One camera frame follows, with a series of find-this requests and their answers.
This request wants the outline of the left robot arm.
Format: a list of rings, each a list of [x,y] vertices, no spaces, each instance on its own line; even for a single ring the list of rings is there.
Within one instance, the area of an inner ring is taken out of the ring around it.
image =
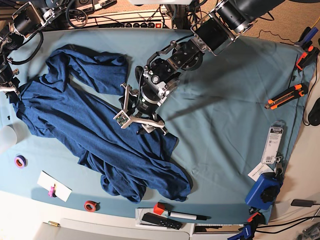
[[[198,69],[206,52],[219,55],[247,32],[256,19],[282,4],[281,0],[221,0],[191,27],[192,34],[171,41],[155,52],[144,66],[135,67],[138,88],[123,83],[122,110],[114,120],[122,129],[141,125],[137,134],[158,129],[167,134],[165,121],[156,113],[177,89],[181,70]]]

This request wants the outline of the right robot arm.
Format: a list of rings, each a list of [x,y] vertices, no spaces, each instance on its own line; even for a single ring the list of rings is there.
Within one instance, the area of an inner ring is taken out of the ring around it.
[[[12,21],[0,30],[0,91],[6,95],[19,95],[19,83],[12,65],[28,63],[40,50],[44,36],[42,30],[59,17],[66,9],[67,0],[29,0],[12,15]],[[40,41],[33,53],[25,60],[15,61],[9,54],[39,34]]]

